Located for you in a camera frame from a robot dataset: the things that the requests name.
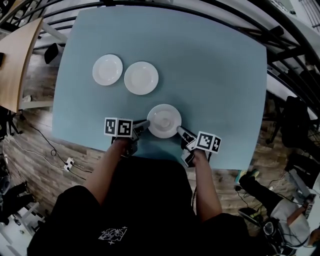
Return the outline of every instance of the white cable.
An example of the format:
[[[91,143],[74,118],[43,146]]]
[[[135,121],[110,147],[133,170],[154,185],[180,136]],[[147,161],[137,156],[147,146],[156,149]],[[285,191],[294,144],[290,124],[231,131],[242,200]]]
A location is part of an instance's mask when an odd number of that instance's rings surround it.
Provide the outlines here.
[[[29,152],[29,153],[33,153],[33,154],[36,154],[36,155],[38,155],[39,157],[42,157],[44,160],[46,160],[47,161],[47,163],[49,164],[49,165],[51,165],[52,167],[54,167],[54,168],[57,168],[57,169],[59,169],[59,170],[65,170],[65,169],[63,169],[63,168],[59,168],[59,167],[57,167],[57,166],[54,166],[53,164],[51,164],[43,155],[40,155],[40,154],[38,154],[38,153],[36,153],[36,152],[33,152],[33,151],[29,151],[29,150],[26,150],[26,149],[24,149],[22,146],[20,146],[20,144],[15,140],[15,138],[11,138],[9,141],[7,141],[6,139],[4,139],[8,144],[11,142],[11,140],[14,140],[15,141],[15,143],[23,150],[23,151],[27,151],[27,152]],[[3,154],[5,154],[5,144],[3,144]]]

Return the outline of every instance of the wooden tabletop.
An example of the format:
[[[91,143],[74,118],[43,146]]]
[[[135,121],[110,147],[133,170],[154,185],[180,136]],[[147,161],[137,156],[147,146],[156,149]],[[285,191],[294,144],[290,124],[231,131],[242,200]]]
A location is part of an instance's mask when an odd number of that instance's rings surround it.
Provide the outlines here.
[[[4,53],[0,67],[0,106],[15,113],[19,110],[24,76],[42,20],[38,18],[0,41],[0,53]]]

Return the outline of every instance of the tabletop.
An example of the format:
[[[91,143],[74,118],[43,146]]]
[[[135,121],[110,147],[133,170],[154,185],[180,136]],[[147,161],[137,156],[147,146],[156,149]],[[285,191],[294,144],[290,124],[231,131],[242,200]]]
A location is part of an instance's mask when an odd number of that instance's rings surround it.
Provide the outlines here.
[[[96,60],[117,55],[120,79],[109,86],[92,76]],[[129,92],[126,69],[145,61],[159,82],[146,95]],[[247,169],[262,122],[267,83],[263,45],[215,21],[170,9],[111,6],[79,13],[70,32],[55,87],[52,134],[86,147],[106,150],[106,117],[144,120],[159,104],[170,104],[182,126],[221,137],[215,169]],[[180,161],[178,135],[160,139],[146,131],[135,156]]]
[[[0,40],[0,53],[4,53],[0,67],[0,106],[15,113],[19,110],[24,75],[42,20],[38,18]]]

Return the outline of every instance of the electrical outlet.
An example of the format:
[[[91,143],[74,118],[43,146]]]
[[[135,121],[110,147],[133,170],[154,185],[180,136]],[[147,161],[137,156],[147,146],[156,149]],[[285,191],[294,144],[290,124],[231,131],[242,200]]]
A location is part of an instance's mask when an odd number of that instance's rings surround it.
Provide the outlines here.
[[[64,165],[64,169],[69,172],[71,170],[71,167],[75,164],[75,161],[73,160],[73,158],[69,157],[68,160],[66,161],[65,165]]]

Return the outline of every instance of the white table leg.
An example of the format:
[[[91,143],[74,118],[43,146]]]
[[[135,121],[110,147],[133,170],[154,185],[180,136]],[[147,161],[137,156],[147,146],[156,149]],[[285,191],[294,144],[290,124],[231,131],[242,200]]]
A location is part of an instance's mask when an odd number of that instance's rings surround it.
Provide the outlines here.
[[[34,109],[34,108],[44,108],[44,107],[52,107],[54,104],[53,100],[49,101],[29,101],[29,102],[21,102],[19,109]]]
[[[59,31],[55,30],[52,26],[48,25],[45,22],[42,22],[42,29],[47,32],[48,34],[52,35],[53,37],[59,39],[61,42],[66,43],[68,38],[60,33]]]

